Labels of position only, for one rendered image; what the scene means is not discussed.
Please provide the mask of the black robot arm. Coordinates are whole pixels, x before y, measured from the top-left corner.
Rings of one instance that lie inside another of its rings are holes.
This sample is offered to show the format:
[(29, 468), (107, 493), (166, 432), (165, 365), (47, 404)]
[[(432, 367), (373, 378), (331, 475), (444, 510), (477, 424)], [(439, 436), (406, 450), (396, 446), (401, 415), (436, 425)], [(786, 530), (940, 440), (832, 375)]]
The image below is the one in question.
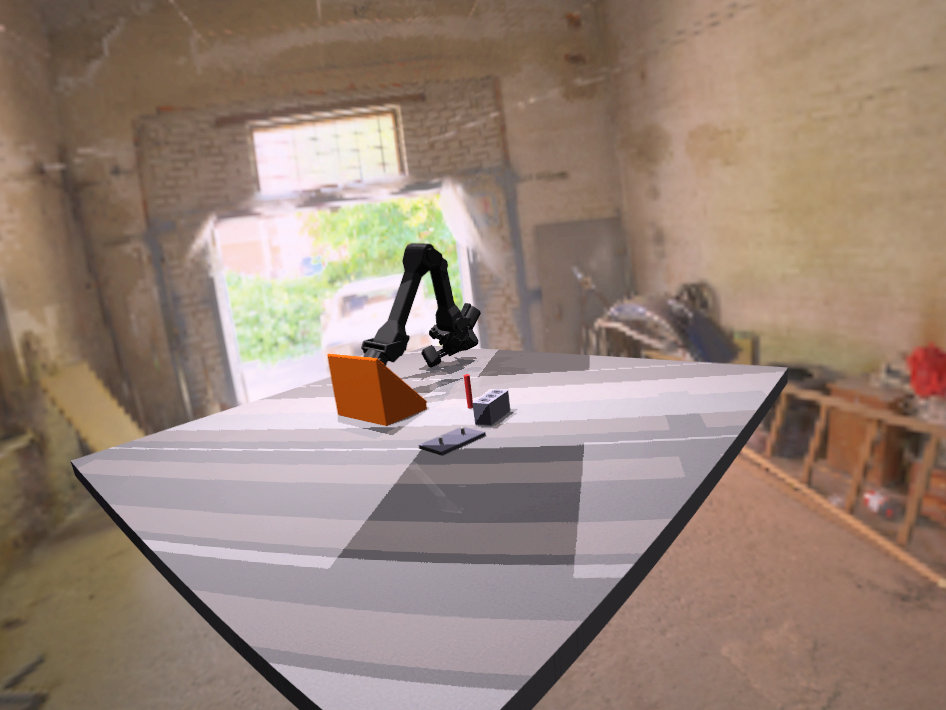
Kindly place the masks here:
[(465, 303), (462, 310), (455, 305), (448, 275), (448, 263), (431, 243), (411, 243), (406, 246), (403, 256), (404, 275), (395, 297), (389, 318), (377, 331), (374, 338), (363, 340), (363, 357), (377, 358), (387, 366), (388, 361), (395, 362), (406, 351), (409, 335), (405, 325), (421, 278), (429, 271), (437, 301), (436, 324), (431, 327), (429, 336), (444, 343), (448, 334), (448, 343), (459, 348), (469, 338), (481, 314), (480, 310)]

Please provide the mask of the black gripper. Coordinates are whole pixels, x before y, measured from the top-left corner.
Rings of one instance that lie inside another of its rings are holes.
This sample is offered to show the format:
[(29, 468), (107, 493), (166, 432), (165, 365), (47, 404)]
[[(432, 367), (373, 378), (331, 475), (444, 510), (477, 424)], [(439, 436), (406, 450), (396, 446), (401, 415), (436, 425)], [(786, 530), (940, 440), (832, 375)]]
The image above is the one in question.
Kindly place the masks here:
[[(476, 337), (476, 335), (475, 335), (475, 333), (473, 332), (473, 330), (468, 330), (468, 332), (469, 332), (469, 338), (468, 338), (467, 341), (464, 343), (464, 345), (461, 346), (461, 347), (459, 347), (459, 348), (452, 347), (452, 346), (448, 343), (448, 340), (447, 340), (448, 334), (444, 336), (445, 340), (444, 340), (444, 343), (442, 344), (443, 349), (440, 349), (440, 350), (436, 351), (436, 349), (435, 349), (435, 347), (434, 347), (433, 345), (431, 345), (431, 346), (429, 346), (429, 347), (427, 347), (427, 348), (424, 348), (424, 349), (422, 350), (421, 354), (422, 354), (422, 356), (424, 357), (424, 359), (425, 359), (426, 363), (428, 364), (428, 366), (429, 366), (430, 368), (432, 368), (432, 367), (434, 367), (434, 366), (440, 364), (440, 363), (441, 363), (441, 357), (443, 357), (443, 356), (445, 356), (445, 355), (447, 355), (447, 354), (448, 354), (449, 357), (450, 357), (450, 356), (452, 356), (452, 355), (454, 355), (454, 354), (456, 354), (456, 353), (458, 353), (458, 352), (460, 352), (460, 351), (465, 351), (465, 350), (468, 350), (468, 349), (473, 348), (474, 346), (476, 346), (476, 345), (478, 344), (478, 342), (479, 342), (479, 341), (478, 341), (478, 338)], [(445, 353), (443, 353), (443, 352), (445, 352)], [(443, 354), (441, 355), (441, 353), (443, 353)], [(439, 356), (439, 354), (440, 354), (440, 356)]]

